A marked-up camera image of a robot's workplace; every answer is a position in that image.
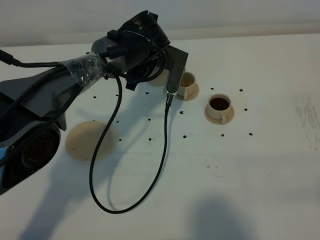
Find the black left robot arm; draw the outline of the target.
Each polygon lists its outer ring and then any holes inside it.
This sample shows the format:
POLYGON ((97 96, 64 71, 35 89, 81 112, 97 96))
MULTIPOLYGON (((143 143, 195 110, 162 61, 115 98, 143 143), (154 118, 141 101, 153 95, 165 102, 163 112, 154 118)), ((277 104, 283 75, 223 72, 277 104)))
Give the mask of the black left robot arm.
POLYGON ((179 88, 188 54, 170 45, 158 16, 143 11, 96 40, 89 53, 61 62, 24 63, 2 51, 3 63, 45 68, 37 75, 0 83, 0 191, 5 193, 43 168, 56 154, 65 113, 100 79, 122 77, 134 91, 166 73, 165 91, 179 88))

